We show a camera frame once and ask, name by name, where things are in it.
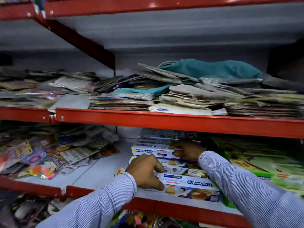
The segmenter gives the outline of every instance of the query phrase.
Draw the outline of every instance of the forearm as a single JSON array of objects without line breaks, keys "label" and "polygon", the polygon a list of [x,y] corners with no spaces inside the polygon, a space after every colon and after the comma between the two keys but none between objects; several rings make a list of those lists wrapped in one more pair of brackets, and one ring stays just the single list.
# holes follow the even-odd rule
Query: forearm
[{"label": "forearm", "polygon": [[111,184],[71,202],[37,228],[103,228],[135,193],[134,178],[124,172],[116,176]]},{"label": "forearm", "polygon": [[293,193],[260,180],[212,151],[202,153],[199,163],[254,228],[304,227],[304,203]]}]

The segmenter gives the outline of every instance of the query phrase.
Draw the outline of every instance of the purple oval logo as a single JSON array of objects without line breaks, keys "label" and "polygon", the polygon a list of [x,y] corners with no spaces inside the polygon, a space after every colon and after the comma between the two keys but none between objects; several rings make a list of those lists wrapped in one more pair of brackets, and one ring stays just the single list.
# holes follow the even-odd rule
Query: purple oval logo
[{"label": "purple oval logo", "polygon": [[158,108],[158,111],[169,111],[168,109],[162,109],[162,108]]}]

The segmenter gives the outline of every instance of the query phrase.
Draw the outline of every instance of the shelving unit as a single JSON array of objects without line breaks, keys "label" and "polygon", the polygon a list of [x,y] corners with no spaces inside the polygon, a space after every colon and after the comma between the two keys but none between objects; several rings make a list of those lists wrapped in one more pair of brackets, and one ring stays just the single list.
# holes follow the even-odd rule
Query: shelving unit
[{"label": "shelving unit", "polygon": [[[48,0],[46,19],[36,14],[32,3],[1,4],[0,52],[11,54],[23,69],[91,69],[106,77],[129,75],[125,68],[136,69],[137,62],[157,66],[185,57],[242,60],[265,72],[270,48],[304,37],[303,1]],[[0,119],[304,138],[304,121],[285,119],[71,108],[57,108],[53,115],[44,109],[6,107],[0,107]],[[117,168],[127,166],[131,142],[120,141],[120,154],[92,162],[68,177],[1,177],[0,187],[54,197],[84,196],[109,183]],[[250,227],[237,210],[221,203],[141,190],[125,208],[223,227]]]}]

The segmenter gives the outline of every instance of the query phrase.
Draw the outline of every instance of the teal fabric bag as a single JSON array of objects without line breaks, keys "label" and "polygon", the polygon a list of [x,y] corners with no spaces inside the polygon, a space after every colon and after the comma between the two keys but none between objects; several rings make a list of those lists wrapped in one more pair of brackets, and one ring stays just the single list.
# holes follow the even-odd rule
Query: teal fabric bag
[{"label": "teal fabric bag", "polygon": [[169,86],[173,84],[167,84],[162,87],[151,88],[151,89],[131,89],[131,88],[121,88],[114,91],[114,93],[141,93],[141,94],[154,94],[154,96],[160,95],[164,92]]},{"label": "teal fabric bag", "polygon": [[262,72],[242,61],[204,62],[195,59],[184,59],[174,64],[159,67],[163,70],[182,73],[199,79],[214,78],[261,78]]}]

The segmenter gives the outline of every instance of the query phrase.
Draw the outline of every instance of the person's left hand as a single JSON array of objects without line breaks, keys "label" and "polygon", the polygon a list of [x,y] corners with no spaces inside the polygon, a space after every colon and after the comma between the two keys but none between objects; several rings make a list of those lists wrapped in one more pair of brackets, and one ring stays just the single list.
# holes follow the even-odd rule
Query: person's left hand
[{"label": "person's left hand", "polygon": [[165,186],[155,177],[153,170],[160,173],[166,172],[153,154],[149,156],[143,154],[131,161],[126,172],[134,177],[138,187],[163,191]]}]

